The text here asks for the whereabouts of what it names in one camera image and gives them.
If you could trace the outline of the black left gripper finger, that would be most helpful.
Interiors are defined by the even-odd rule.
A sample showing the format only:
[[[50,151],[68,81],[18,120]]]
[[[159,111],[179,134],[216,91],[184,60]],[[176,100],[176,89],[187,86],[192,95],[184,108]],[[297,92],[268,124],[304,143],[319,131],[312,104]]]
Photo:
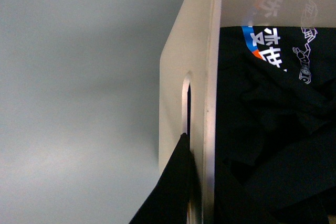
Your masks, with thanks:
[[[190,138],[183,133],[156,186],[130,222],[187,223],[195,177]]]

